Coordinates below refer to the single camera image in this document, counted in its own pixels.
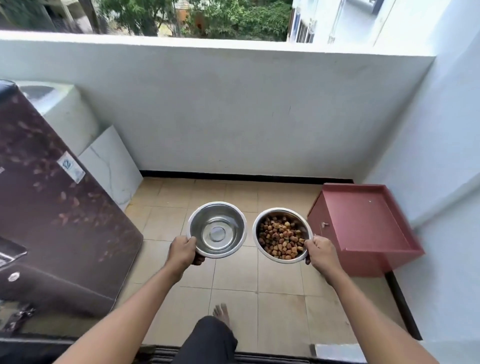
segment label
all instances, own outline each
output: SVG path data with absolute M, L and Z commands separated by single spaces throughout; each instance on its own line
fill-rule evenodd
M 60 164 L 60 167 L 67 172 L 75 183 L 79 183 L 85 175 L 85 171 L 78 165 L 77 161 L 73 159 L 69 152 L 63 153 L 63 156 L 57 160 L 57 163 Z

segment refrigerator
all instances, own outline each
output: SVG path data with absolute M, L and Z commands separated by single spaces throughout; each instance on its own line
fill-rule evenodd
M 19 88 L 0 81 L 0 299 L 102 317 L 142 241 Z

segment stainless steel bowl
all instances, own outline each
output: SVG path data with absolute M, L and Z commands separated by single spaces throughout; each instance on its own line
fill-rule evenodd
M 289 210 L 288 208 L 282 208 L 282 207 L 269 208 L 268 210 L 265 210 L 264 212 L 262 212 L 260 215 L 257 216 L 257 219 L 253 223 L 253 228 L 252 228 L 253 241 L 255 242 L 255 245 L 257 246 L 257 248 L 263 253 L 263 255 L 265 255 L 267 258 L 275 262 L 279 262 L 283 264 L 293 264 L 305 259 L 308 255 L 307 249 L 305 249 L 297 257 L 290 260 L 275 258 L 273 255 L 270 255 L 263 249 L 263 247 L 258 242 L 258 233 L 260 230 L 260 223 L 267 216 L 270 216 L 270 217 L 286 216 L 288 219 L 295 221 L 295 228 L 302 231 L 303 236 L 305 237 L 305 240 L 313 239 L 313 233 L 310 228 L 310 225 L 308 224 L 307 220 L 305 220 L 300 214 L 296 213 L 293 210 Z
M 188 238 L 197 238 L 197 253 L 208 258 L 224 258 L 240 249 L 247 238 L 247 220 L 227 202 L 200 206 L 188 219 Z

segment leg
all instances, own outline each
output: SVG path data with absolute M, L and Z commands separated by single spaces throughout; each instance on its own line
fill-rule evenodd
M 237 339 L 229 327 L 227 306 L 216 306 L 214 316 L 200 319 L 172 364 L 234 363 Z

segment pink cabinet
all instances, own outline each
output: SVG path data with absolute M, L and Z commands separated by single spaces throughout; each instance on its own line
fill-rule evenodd
M 309 214 L 350 276 L 379 277 L 424 254 L 384 185 L 326 183 Z

